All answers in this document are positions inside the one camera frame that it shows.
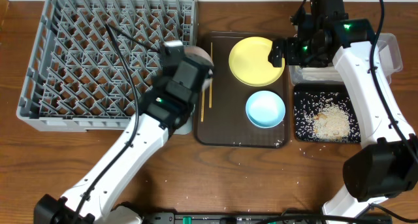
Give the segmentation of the white round bowl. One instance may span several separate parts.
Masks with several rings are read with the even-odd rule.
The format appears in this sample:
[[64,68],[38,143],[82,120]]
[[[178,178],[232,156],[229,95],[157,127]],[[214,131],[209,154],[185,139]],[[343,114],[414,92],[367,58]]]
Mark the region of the white round bowl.
[[209,85],[212,83],[213,73],[214,73],[214,63],[210,55],[198,46],[185,46],[184,47],[185,55],[190,57],[197,57],[198,61],[204,60],[204,64],[209,64],[210,69],[208,71],[208,76],[205,78],[202,84],[202,91],[206,90]]

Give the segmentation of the light blue round bowl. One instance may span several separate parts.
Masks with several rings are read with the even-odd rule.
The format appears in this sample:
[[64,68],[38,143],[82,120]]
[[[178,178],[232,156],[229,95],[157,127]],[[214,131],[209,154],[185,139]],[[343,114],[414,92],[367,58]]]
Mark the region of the light blue round bowl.
[[279,125],[285,118],[286,109],[283,99],[272,91],[257,91],[247,100],[246,116],[250,122],[262,129]]

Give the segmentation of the white napkin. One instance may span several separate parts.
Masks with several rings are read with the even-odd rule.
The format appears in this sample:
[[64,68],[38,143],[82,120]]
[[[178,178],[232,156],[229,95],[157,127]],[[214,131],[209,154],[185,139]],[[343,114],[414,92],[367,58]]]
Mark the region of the white napkin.
[[342,77],[334,67],[305,67],[302,77],[309,81],[342,82]]

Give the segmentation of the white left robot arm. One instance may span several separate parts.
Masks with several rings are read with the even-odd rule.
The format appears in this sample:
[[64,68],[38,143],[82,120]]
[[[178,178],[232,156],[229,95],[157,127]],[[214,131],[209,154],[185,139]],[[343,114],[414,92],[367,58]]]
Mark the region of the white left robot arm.
[[165,51],[163,59],[163,76],[140,98],[138,113],[119,139],[59,199],[43,196],[34,208],[34,223],[142,223],[135,211],[114,205],[144,163],[187,123],[214,67],[196,46]]

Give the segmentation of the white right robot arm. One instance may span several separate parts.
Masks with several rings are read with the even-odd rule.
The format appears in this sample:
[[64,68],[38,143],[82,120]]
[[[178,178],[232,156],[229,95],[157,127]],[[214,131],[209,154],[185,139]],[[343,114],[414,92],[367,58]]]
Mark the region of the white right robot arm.
[[313,220],[362,223],[371,208],[417,184],[417,135],[401,113],[384,75],[377,42],[381,31],[367,19],[349,18],[343,0],[305,0],[290,18],[292,38],[273,42],[275,67],[325,67],[341,76],[355,111],[361,151],[343,166],[344,186]]

